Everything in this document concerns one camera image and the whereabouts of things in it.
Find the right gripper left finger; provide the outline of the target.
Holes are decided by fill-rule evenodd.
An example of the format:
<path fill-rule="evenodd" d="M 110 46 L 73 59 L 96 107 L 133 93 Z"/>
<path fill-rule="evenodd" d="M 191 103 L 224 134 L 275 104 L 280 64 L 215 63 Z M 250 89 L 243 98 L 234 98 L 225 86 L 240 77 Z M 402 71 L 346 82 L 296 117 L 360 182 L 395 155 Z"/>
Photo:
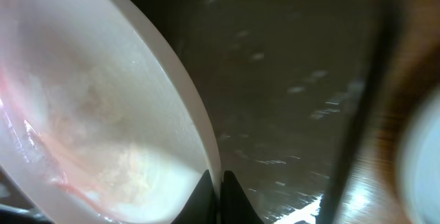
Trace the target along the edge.
<path fill-rule="evenodd" d="M 217 198 L 209 170 L 206 170 L 182 211 L 172 224 L 216 224 Z"/>

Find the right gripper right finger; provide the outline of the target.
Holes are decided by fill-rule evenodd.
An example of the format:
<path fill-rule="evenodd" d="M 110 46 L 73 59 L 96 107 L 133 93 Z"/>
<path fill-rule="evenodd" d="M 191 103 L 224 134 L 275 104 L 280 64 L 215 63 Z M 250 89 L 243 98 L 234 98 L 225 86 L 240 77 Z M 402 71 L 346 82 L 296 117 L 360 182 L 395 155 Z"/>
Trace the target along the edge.
<path fill-rule="evenodd" d="M 220 206 L 222 224 L 263 224 L 230 170 L 223 174 Z"/>

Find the cream white plate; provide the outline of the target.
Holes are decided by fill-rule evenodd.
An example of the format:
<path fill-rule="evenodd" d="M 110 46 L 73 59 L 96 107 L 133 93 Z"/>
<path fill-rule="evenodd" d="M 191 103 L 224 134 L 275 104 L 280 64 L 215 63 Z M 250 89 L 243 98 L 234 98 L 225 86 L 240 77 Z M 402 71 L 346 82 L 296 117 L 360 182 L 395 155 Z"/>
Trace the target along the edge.
<path fill-rule="evenodd" d="M 439 88 L 417 105 L 396 159 L 399 200 L 412 223 L 439 224 Z"/>

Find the pink white plate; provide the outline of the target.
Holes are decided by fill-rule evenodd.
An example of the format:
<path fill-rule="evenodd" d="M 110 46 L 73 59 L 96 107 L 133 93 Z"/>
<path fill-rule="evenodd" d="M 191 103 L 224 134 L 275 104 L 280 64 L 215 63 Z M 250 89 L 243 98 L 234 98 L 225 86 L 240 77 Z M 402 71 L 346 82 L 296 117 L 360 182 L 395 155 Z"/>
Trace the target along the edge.
<path fill-rule="evenodd" d="M 1 167 L 55 223 L 172 223 L 221 180 L 190 76 L 130 0 L 1 0 Z"/>

